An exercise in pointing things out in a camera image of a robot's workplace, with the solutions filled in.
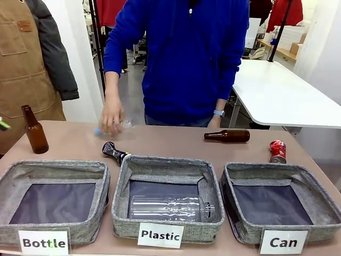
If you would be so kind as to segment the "white Bottle label sign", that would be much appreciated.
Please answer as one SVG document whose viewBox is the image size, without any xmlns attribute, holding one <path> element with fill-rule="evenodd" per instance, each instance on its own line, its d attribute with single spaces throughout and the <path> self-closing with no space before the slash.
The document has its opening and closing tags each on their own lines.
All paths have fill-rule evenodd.
<svg viewBox="0 0 341 256">
<path fill-rule="evenodd" d="M 68 256 L 69 238 L 67 231 L 19 230 L 19 243 L 23 255 Z"/>
</svg>

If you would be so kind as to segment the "white Can label sign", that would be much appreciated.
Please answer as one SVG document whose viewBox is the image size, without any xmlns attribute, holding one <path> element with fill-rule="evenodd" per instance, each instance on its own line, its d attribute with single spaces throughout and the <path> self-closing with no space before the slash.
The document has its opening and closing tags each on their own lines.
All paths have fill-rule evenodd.
<svg viewBox="0 0 341 256">
<path fill-rule="evenodd" d="M 308 235 L 308 230 L 264 230 L 259 254 L 300 255 Z"/>
</svg>

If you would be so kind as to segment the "brown glass beer bottle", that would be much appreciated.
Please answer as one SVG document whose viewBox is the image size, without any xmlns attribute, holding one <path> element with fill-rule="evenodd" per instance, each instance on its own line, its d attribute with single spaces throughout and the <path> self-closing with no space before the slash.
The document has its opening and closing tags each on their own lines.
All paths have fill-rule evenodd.
<svg viewBox="0 0 341 256">
<path fill-rule="evenodd" d="M 35 154 L 43 154 L 49 150 L 49 145 L 42 125 L 36 119 L 29 105 L 21 106 L 25 120 L 26 135 Z"/>
<path fill-rule="evenodd" d="M 222 130 L 220 132 L 205 133 L 204 139 L 223 143 L 245 143 L 250 139 L 250 132 L 248 130 Z"/>
</svg>

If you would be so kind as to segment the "black tripod pole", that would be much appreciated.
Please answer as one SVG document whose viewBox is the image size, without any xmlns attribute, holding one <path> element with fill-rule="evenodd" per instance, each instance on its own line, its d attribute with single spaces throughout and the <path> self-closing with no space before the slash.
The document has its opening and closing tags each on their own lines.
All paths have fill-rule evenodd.
<svg viewBox="0 0 341 256">
<path fill-rule="evenodd" d="M 88 0 L 90 5 L 90 13 L 91 19 L 94 29 L 94 37 L 95 37 L 95 46 L 98 55 L 98 62 L 99 62 L 99 72 L 101 76 L 101 83 L 102 83 L 102 90 L 105 92 L 105 78 L 104 78 L 104 69 L 103 69 L 103 54 L 104 54 L 104 47 L 102 46 L 101 40 L 101 26 L 99 20 L 99 13 L 98 13 L 98 6 L 97 0 Z"/>
</svg>

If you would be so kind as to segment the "crushed clear bottle blue cap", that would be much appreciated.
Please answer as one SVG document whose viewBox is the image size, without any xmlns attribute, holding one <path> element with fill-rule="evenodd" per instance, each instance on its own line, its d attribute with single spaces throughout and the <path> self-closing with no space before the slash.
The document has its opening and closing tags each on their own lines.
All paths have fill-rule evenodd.
<svg viewBox="0 0 341 256">
<path fill-rule="evenodd" d="M 112 129 L 107 129 L 106 131 L 103 131 L 100 127 L 97 127 L 94 129 L 94 134 L 97 136 L 102 135 L 116 135 L 120 132 L 122 132 L 124 129 L 130 129 L 133 128 L 134 125 L 131 120 L 124 119 L 119 122 L 119 125 L 117 125 L 115 122 L 112 123 Z"/>
</svg>

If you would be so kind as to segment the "stack of white boxes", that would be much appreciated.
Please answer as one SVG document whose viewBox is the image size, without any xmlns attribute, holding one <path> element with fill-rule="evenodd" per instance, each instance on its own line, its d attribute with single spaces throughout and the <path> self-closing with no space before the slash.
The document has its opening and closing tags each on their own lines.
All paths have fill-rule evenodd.
<svg viewBox="0 0 341 256">
<path fill-rule="evenodd" d="M 291 47 L 292 43 L 298 43 L 301 40 L 301 37 L 305 32 L 306 29 L 302 26 L 285 26 L 278 47 L 283 49 Z"/>
</svg>

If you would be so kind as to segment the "crushed dark Pepsi can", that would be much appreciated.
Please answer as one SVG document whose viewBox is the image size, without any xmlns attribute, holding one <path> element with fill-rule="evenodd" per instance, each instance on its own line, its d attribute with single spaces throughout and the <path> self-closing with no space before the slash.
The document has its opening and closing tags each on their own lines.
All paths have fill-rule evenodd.
<svg viewBox="0 0 341 256">
<path fill-rule="evenodd" d="M 118 150 L 115 147 L 115 144 L 111 141 L 108 141 L 103 145 L 102 153 L 106 156 L 112 157 L 118 166 L 121 166 L 124 158 L 131 154 L 130 152 Z"/>
</svg>

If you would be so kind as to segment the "black slanted stand pole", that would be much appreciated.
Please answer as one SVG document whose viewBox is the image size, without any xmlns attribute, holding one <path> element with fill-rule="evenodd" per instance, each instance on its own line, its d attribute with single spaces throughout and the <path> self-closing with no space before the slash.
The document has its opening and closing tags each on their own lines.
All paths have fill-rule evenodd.
<svg viewBox="0 0 341 256">
<path fill-rule="evenodd" d="M 284 15 L 284 17 L 283 17 L 283 20 L 282 20 L 282 22 L 281 22 L 281 26 L 280 26 L 280 29 L 279 29 L 277 38 L 276 38 L 276 40 L 275 40 L 275 44 L 274 44 L 274 46 L 273 46 L 271 55 L 270 55 L 270 57 L 269 57 L 269 59 L 268 59 L 268 62 L 273 62 L 273 58 L 274 58 L 275 53 L 276 53 L 276 51 L 277 51 L 278 44 L 279 44 L 279 41 L 280 41 L 282 32 L 283 32 L 284 27 L 285 27 L 286 22 L 287 22 L 287 18 L 288 18 L 289 12 L 290 12 L 290 8 L 291 8 L 291 5 L 292 5 L 292 2 L 293 2 L 293 0 L 288 0 L 288 5 L 287 5 L 287 8 L 286 8 L 286 12 L 285 12 L 285 15 Z"/>
</svg>

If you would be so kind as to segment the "grey fabric basket labelled Plastic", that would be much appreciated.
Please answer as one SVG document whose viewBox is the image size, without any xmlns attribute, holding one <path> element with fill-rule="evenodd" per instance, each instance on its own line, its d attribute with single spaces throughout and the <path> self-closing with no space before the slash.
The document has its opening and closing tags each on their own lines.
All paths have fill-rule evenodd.
<svg viewBox="0 0 341 256">
<path fill-rule="evenodd" d="M 130 219 L 128 208 L 135 195 L 198 195 L 215 205 L 212 222 Z M 199 159 L 127 156 L 120 168 L 111 207 L 113 232 L 121 238 L 138 238 L 140 223 L 183 226 L 182 242 L 211 244 L 224 222 L 222 196 L 211 163 Z"/>
</svg>

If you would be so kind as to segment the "white background table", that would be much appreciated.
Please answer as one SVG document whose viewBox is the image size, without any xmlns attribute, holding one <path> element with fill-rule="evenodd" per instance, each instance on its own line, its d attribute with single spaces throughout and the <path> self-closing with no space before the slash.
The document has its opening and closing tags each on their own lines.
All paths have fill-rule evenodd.
<svg viewBox="0 0 341 256">
<path fill-rule="evenodd" d="M 278 62 L 242 60 L 233 90 L 260 125 L 341 129 L 341 106 Z"/>
</svg>

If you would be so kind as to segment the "crushed red soda can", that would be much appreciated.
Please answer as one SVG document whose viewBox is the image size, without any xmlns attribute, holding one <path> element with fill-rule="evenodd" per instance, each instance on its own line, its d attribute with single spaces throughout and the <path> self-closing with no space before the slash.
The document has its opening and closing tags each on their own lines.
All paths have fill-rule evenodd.
<svg viewBox="0 0 341 256">
<path fill-rule="evenodd" d="M 286 144 L 281 140 L 274 140 L 270 143 L 271 163 L 286 164 Z"/>
</svg>

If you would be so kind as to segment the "person's right forearm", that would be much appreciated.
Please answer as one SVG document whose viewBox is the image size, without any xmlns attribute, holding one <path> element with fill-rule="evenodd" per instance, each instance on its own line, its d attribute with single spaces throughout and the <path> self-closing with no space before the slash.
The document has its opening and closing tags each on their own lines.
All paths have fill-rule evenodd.
<svg viewBox="0 0 341 256">
<path fill-rule="evenodd" d="M 105 73 L 105 106 L 112 111 L 121 111 L 123 108 L 118 90 L 119 78 L 115 71 Z"/>
</svg>

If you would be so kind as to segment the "person's right hand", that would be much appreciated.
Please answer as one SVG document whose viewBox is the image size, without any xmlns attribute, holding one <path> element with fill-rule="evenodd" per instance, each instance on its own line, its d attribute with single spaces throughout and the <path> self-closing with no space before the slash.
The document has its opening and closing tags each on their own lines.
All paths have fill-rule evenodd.
<svg viewBox="0 0 341 256">
<path fill-rule="evenodd" d="M 121 102 L 117 104 L 106 103 L 101 114 L 99 129 L 102 133 L 116 135 L 123 130 L 121 122 L 124 118 L 125 113 Z"/>
</svg>

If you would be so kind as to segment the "person in blue hoodie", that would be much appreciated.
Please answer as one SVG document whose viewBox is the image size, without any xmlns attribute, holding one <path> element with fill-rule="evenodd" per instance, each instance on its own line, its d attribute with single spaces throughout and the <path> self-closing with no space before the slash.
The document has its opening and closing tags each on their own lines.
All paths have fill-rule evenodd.
<svg viewBox="0 0 341 256">
<path fill-rule="evenodd" d="M 207 127 L 229 98 L 245 50 L 249 0 L 127 0 L 104 52 L 120 76 L 123 51 L 146 38 L 148 125 Z"/>
</svg>

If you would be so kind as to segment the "red jacket in background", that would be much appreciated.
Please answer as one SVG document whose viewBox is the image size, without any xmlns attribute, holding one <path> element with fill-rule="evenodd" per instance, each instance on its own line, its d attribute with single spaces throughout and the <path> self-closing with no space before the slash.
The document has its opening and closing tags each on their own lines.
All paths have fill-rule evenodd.
<svg viewBox="0 0 341 256">
<path fill-rule="evenodd" d="M 266 32 L 269 33 L 280 26 L 288 7 L 289 0 L 275 0 L 272 12 L 270 14 Z M 303 20 L 302 0 L 292 0 L 290 10 L 286 20 L 286 26 L 295 26 Z"/>
</svg>

